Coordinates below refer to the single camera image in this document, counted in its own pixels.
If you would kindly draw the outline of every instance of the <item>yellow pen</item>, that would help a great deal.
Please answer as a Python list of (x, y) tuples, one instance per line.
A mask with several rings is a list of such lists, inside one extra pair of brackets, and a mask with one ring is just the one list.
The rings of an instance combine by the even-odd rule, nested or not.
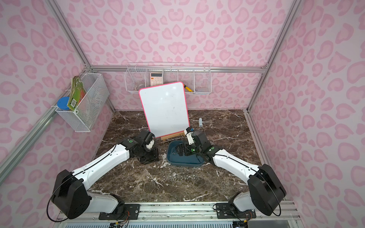
[(184, 84), (184, 88), (186, 88), (187, 91), (189, 92), (193, 92), (189, 87), (187, 87), (185, 84)]

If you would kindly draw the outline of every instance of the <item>barcode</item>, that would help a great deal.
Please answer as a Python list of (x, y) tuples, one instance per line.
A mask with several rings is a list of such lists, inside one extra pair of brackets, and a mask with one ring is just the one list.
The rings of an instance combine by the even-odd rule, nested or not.
[(72, 98), (71, 106), (72, 106), (73, 108), (75, 107), (76, 102), (77, 102), (77, 101), (76, 101), (74, 98)]

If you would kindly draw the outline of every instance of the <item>wooden easel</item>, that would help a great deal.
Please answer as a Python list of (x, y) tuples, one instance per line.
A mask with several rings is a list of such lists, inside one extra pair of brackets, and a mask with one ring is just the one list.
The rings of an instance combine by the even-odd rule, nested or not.
[(161, 141), (166, 141), (167, 139), (173, 138), (173, 137), (177, 137), (180, 135), (185, 135), (185, 133), (183, 131), (175, 133), (175, 134), (171, 134), (171, 135), (166, 135), (166, 136), (161, 136)]

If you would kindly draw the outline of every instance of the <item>white wire basket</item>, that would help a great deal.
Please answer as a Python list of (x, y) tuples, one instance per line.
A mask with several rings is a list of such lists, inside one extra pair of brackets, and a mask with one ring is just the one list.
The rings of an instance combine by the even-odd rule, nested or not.
[(90, 132), (109, 96), (109, 91), (101, 74), (86, 73), (81, 77), (81, 81), (86, 95), (75, 110), (65, 111), (57, 107), (56, 112), (75, 132)]
[(150, 74), (162, 73), (162, 83), (182, 82), (193, 92), (187, 94), (210, 94), (212, 92), (212, 72), (208, 67), (146, 67), (127, 66), (125, 74), (126, 89), (130, 93), (138, 93), (141, 88), (150, 87)]

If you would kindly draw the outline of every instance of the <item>black cable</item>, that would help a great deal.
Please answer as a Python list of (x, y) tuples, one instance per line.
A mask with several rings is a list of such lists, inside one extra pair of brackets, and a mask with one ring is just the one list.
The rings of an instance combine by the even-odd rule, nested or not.
[(51, 199), (52, 199), (52, 197), (53, 197), (53, 195), (56, 193), (56, 191), (64, 184), (64, 183), (66, 183), (68, 180), (70, 180), (71, 178), (73, 178), (73, 177), (76, 177), (77, 175), (79, 175), (80, 173), (83, 173), (84, 171), (86, 171), (86, 170), (88, 170), (89, 168), (91, 168), (91, 167), (93, 167), (94, 165), (96, 165), (96, 164), (98, 164), (99, 162), (101, 162), (104, 158), (106, 158), (107, 156), (109, 156), (112, 152), (110, 152), (108, 155), (106, 155), (105, 157), (103, 157), (102, 159), (100, 159), (99, 161), (97, 161), (95, 164), (93, 164), (92, 166), (90, 166), (90, 167), (88, 167), (88, 168), (86, 168), (85, 170), (83, 170), (83, 171), (80, 171), (79, 173), (77, 173), (77, 174), (75, 174), (75, 175), (72, 175), (72, 177), (70, 177), (70, 178), (68, 178), (67, 180), (65, 180), (64, 182), (62, 182), (57, 188), (56, 188), (56, 190), (52, 193), (52, 195), (49, 197), (49, 200), (48, 200), (48, 203), (47, 203), (47, 208), (46, 208), (46, 213), (47, 213), (47, 217), (49, 218), (49, 220), (51, 220), (52, 222), (55, 222), (55, 223), (60, 223), (60, 222), (63, 222), (63, 221), (65, 221), (65, 220), (67, 220), (68, 218), (65, 218), (65, 219), (63, 219), (63, 220), (53, 220), (53, 219), (51, 219), (51, 217), (49, 216), (49, 214), (48, 214), (48, 207), (49, 207), (49, 203), (51, 202)]
[(245, 224), (245, 222), (244, 221), (242, 221), (238, 216), (236, 216), (235, 215), (235, 212), (234, 211), (232, 211), (232, 210), (226, 210), (225, 212), (224, 212), (226, 215), (231, 215), (231, 216), (233, 216), (233, 217), (235, 217), (236, 219), (238, 219), (239, 221), (240, 221), (240, 223), (238, 223), (235, 227), (239, 227), (239, 225), (241, 225), (242, 224), (242, 222), (243, 222), (243, 224)]
[(63, 219), (63, 220), (53, 220), (53, 219), (51, 219), (51, 217), (49, 216), (49, 214), (48, 214), (48, 207), (49, 207), (49, 203), (51, 202), (51, 199), (52, 199), (52, 196), (56, 193), (56, 191), (62, 186), (62, 184), (64, 184), (65, 182), (67, 182), (68, 180), (70, 180), (71, 178), (73, 178), (74, 177), (74, 175), (72, 175), (72, 177), (70, 177), (70, 178), (68, 178), (67, 180), (65, 180), (64, 182), (62, 182), (57, 188), (56, 188), (56, 190), (52, 193), (52, 195), (51, 195), (51, 197), (49, 198), (49, 200), (48, 200), (48, 203), (47, 203), (47, 208), (46, 208), (46, 213), (47, 213), (47, 217), (49, 218), (49, 220), (51, 220), (52, 222), (55, 222), (55, 223), (60, 223), (60, 222), (63, 222), (63, 221), (65, 221), (65, 220), (67, 220), (68, 218), (65, 218), (65, 219)]
[[(215, 154), (215, 155), (219, 155), (219, 156), (223, 156), (223, 157), (230, 158), (230, 159), (234, 160), (235, 162), (238, 162), (238, 163), (240, 163), (241, 165), (246, 166), (247, 168), (252, 169), (252, 170), (253, 170), (253, 171), (255, 171), (258, 175), (260, 175), (260, 176), (261, 176), (261, 178), (262, 178), (262, 179), (263, 179), (266, 183), (268, 183), (268, 182), (265, 180), (265, 178), (264, 178), (264, 177), (260, 174), (260, 172), (259, 172), (259, 171), (256, 171), (256, 170), (254, 170), (253, 168), (248, 167), (247, 165), (243, 164), (242, 162), (239, 162), (239, 161), (237, 161), (237, 160), (235, 160), (235, 159), (233, 159), (233, 158), (231, 158), (231, 157), (228, 157), (228, 156), (226, 156), (226, 155), (222, 155), (222, 154)], [(279, 216), (281, 215), (281, 206), (280, 206), (279, 200), (277, 199), (276, 194), (275, 194), (274, 190), (271, 188), (271, 186), (270, 186), (269, 184), (268, 184), (268, 186), (269, 186), (270, 190), (272, 191), (272, 193), (274, 194), (277, 204), (279, 205), (279, 214), (278, 214), (278, 215), (277, 215), (277, 214), (275, 214), (275, 213), (274, 213), (274, 210), (271, 208), (271, 206), (270, 206), (270, 205), (269, 205), (269, 206), (270, 206), (271, 210), (273, 211), (272, 213), (273, 213), (274, 215), (276, 215), (276, 216), (278, 216), (278, 217), (279, 217)]]
[(128, 218), (128, 222), (127, 222), (127, 224), (126, 224), (126, 226), (124, 228), (126, 228), (129, 225), (129, 221), (130, 221), (130, 219)]
[(129, 216), (130, 216), (129, 211), (127, 211), (127, 210), (124, 211), (122, 217), (124, 217), (124, 215), (126, 214), (126, 212), (128, 212), (128, 215), (127, 215), (127, 218), (126, 219), (124, 219), (123, 221), (117, 221), (117, 222), (114, 223), (114, 225), (112, 225), (112, 223), (111, 223), (109, 225), (109, 228), (123, 227), (127, 222), (129, 222)]
[[(197, 152), (193, 152), (192, 151), (192, 153), (193, 154), (196, 154), (196, 155), (198, 155), (198, 154), (202, 154), (202, 153), (197, 153)], [(241, 165), (243, 165), (243, 166), (245, 166), (245, 167), (247, 167), (247, 168), (250, 168), (250, 169), (252, 169), (253, 171), (255, 171), (257, 174), (259, 174), (260, 176), (261, 176), (261, 178), (268, 184), (268, 182), (265, 180), (265, 178), (260, 174), (260, 172), (259, 171), (256, 171), (256, 170), (254, 170), (253, 168), (251, 168), (251, 167), (249, 167), (249, 166), (247, 166), (247, 165), (245, 165), (245, 164), (243, 164), (242, 162), (239, 162), (239, 161), (237, 161), (237, 160), (235, 160), (235, 159), (233, 159), (233, 158), (231, 158), (231, 157), (228, 157), (228, 156), (226, 156), (226, 155), (222, 155), (222, 154), (215, 154), (215, 155), (219, 155), (219, 156), (223, 156), (223, 157), (227, 157), (227, 158), (230, 158), (231, 160), (234, 160), (235, 162), (237, 162), (237, 163), (239, 163), (239, 164), (241, 164)], [(275, 214), (274, 213), (274, 210), (271, 208), (271, 206), (270, 206), (270, 208), (271, 208), (271, 210), (272, 210), (272, 213), (274, 214), (274, 215), (276, 215), (276, 216), (280, 216), (281, 215), (281, 206), (280, 206), (280, 202), (279, 202), (279, 200), (277, 199), (277, 197), (276, 197), (276, 194), (275, 194), (275, 192), (274, 192), (274, 190), (271, 188), (271, 186), (268, 184), (268, 186), (269, 186), (269, 188), (270, 188), (270, 190), (272, 191), (272, 193), (274, 194), (274, 196), (275, 196), (275, 199), (276, 199), (276, 202), (277, 202), (277, 204), (279, 205), (279, 215), (277, 215), (277, 214)]]
[[(190, 151), (187, 147), (186, 147), (186, 144), (188, 144), (188, 142), (186, 142), (186, 143), (179, 143), (178, 144), (178, 146), (179, 145), (181, 145), (181, 144), (184, 144), (184, 146), (185, 146), (185, 149), (187, 150), (187, 151)], [(196, 155), (196, 159), (199, 161), (199, 163), (200, 164), (204, 164), (204, 159), (203, 159), (203, 162), (201, 162), (200, 161), (200, 159), (199, 159), (199, 157), (198, 157), (198, 154), (200, 155), (201, 153), (197, 153), (197, 152), (193, 152), (193, 151), (191, 151), (193, 154), (195, 154)]]

